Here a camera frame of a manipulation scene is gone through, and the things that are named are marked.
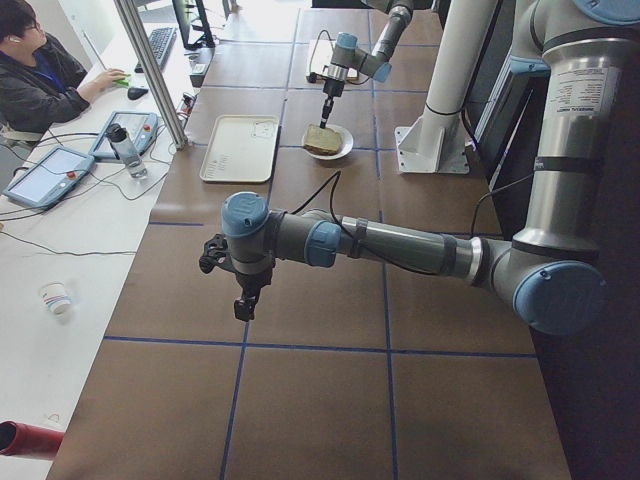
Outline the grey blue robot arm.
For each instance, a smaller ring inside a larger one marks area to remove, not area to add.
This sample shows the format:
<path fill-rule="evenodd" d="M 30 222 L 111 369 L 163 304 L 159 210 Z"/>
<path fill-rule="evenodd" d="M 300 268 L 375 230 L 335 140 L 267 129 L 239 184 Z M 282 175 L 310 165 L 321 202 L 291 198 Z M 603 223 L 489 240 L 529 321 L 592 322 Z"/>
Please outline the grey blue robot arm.
<path fill-rule="evenodd" d="M 325 77 L 326 124 L 348 69 L 383 82 L 414 1 L 360 1 L 388 21 L 372 52 L 341 32 Z M 452 146 L 454 118 L 464 110 L 472 74 L 499 1 L 451 1 L 424 112 L 398 135 L 409 155 L 405 173 L 452 173 L 462 154 Z M 421 232 L 330 212 L 300 216 L 269 211 L 253 192 L 228 197 L 223 233 L 205 244 L 203 272 L 220 267 L 242 288 L 234 315 L 254 319 L 261 289 L 271 284 L 276 258 L 331 267 L 337 254 L 395 265 L 424 275 L 453 276 L 494 292 L 529 326 L 572 334 L 605 305 L 606 281 L 592 266 L 598 248 L 591 216 L 602 175 L 610 115 L 623 70 L 639 50 L 639 1 L 516 1 L 511 72 L 549 73 L 524 228 L 510 242 Z"/>
<path fill-rule="evenodd" d="M 377 82 L 387 80 L 392 69 L 390 59 L 416 9 L 412 0 L 371 0 L 361 4 L 385 13 L 386 25 L 371 52 L 359 48 L 358 38 L 347 32 L 340 32 L 334 41 L 329 41 L 331 57 L 319 73 L 324 79 L 326 94 L 319 123 L 321 129 L 326 128 L 334 100 L 342 95 L 351 69 Z"/>

